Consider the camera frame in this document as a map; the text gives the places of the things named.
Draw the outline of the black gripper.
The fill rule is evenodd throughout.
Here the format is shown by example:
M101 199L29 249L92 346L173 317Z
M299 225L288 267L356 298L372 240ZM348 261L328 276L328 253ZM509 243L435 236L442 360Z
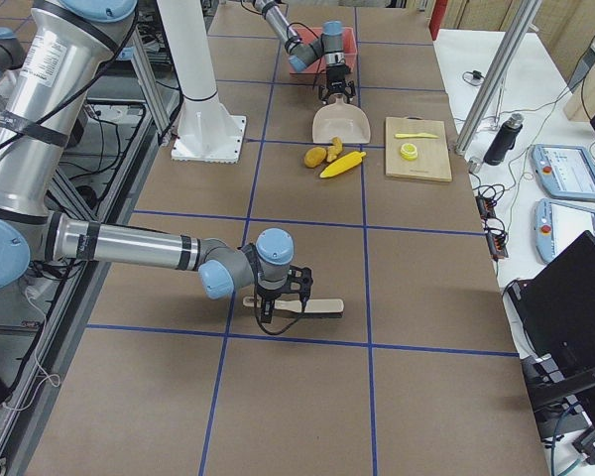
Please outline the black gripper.
M348 104L352 103L356 96L356 87L353 80L346 80L350 72L351 68L345 63L329 64L326 67L326 86L318 87L318 100L323 105L328 104L328 98L331 95L339 94L346 97Z
M294 265L290 265L287 277L276 289L263 287L262 280L259 280L255 286L255 292L261 298L260 320L262 322L273 320L275 300L284 295L298 295L301 303L307 303L310 299L312 283L311 268L300 268Z

